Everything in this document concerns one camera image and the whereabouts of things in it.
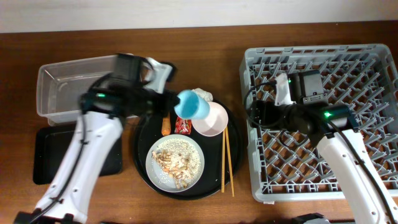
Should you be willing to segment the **wooden chopstick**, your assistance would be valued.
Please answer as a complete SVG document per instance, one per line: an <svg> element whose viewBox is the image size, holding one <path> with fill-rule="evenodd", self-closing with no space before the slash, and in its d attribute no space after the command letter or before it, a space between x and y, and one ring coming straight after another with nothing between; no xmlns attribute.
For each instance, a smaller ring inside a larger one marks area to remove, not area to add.
<svg viewBox="0 0 398 224"><path fill-rule="evenodd" d="M229 143L229 131L228 127L225 129L225 139L226 139L226 152L227 152L227 157L228 157L228 167L229 167L229 179L230 179L230 184L231 184L231 193L232 197L234 197L234 181L233 181L233 166L232 166L232 160L231 160L231 149L230 149L230 143Z"/></svg>
<svg viewBox="0 0 398 224"><path fill-rule="evenodd" d="M222 148L221 148L221 193L224 193L225 186L225 147L226 147L226 136L225 129L222 133Z"/></svg>

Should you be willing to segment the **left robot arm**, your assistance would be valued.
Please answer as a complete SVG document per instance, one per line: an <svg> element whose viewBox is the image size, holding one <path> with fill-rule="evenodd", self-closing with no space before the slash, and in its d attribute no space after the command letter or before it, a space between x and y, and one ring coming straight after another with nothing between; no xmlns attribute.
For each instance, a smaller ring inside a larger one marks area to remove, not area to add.
<svg viewBox="0 0 398 224"><path fill-rule="evenodd" d="M168 90L89 89L81 96L74 135L50 187L34 211L19 212L14 223L85 223L94 186L125 119L166 114L178 103L176 93Z"/></svg>

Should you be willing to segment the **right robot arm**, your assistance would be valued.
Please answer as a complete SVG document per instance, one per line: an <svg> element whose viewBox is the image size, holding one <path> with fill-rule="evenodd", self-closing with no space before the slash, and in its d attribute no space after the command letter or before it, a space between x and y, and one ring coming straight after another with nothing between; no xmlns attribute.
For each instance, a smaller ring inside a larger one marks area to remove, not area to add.
<svg viewBox="0 0 398 224"><path fill-rule="evenodd" d="M373 166L347 106L255 100L244 108L254 128L308 136L334 173L356 223L397 223L397 204Z"/></svg>

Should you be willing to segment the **white tissue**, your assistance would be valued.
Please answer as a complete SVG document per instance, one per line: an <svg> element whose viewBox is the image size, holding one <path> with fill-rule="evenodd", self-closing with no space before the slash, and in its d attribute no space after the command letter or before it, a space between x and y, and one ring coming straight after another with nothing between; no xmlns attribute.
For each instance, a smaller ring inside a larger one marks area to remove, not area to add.
<svg viewBox="0 0 398 224"><path fill-rule="evenodd" d="M213 95L208 91L202 90L201 88L196 88L196 89L193 89L193 92L196 93L198 96L200 96L207 102L213 101Z"/></svg>

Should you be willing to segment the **red snack wrapper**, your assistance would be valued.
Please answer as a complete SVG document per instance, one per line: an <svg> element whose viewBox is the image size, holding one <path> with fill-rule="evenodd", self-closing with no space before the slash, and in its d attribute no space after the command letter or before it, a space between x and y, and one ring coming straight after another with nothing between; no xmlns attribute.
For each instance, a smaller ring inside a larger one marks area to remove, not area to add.
<svg viewBox="0 0 398 224"><path fill-rule="evenodd" d="M182 119L179 116L175 122L175 134L189 135L192 131L192 121L190 119Z"/></svg>

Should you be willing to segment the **blue cup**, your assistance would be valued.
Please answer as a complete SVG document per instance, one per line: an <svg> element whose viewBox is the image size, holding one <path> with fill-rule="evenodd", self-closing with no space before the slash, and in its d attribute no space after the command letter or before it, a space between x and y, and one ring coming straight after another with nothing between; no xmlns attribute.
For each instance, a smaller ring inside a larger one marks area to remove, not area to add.
<svg viewBox="0 0 398 224"><path fill-rule="evenodd" d="M179 103L174 106L177 116L182 119L205 119L210 113L210 105L192 90L181 91L177 95Z"/></svg>

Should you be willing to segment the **orange carrot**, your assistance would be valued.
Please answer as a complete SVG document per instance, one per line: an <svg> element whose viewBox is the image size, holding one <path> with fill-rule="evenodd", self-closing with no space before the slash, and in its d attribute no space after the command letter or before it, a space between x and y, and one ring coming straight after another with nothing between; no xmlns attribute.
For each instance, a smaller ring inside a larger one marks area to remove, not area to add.
<svg viewBox="0 0 398 224"><path fill-rule="evenodd" d="M170 122L170 114L168 114L162 119L161 134L163 136L168 136L170 133L171 133L171 122Z"/></svg>

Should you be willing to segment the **pink bowl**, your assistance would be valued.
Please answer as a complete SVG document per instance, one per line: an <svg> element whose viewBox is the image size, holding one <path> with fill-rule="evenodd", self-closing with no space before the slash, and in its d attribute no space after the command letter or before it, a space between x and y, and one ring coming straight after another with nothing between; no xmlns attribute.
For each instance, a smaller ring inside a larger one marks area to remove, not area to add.
<svg viewBox="0 0 398 224"><path fill-rule="evenodd" d="M196 132L206 137L222 133L228 125L226 109L216 102L209 102L210 111L205 119L194 119L192 125Z"/></svg>

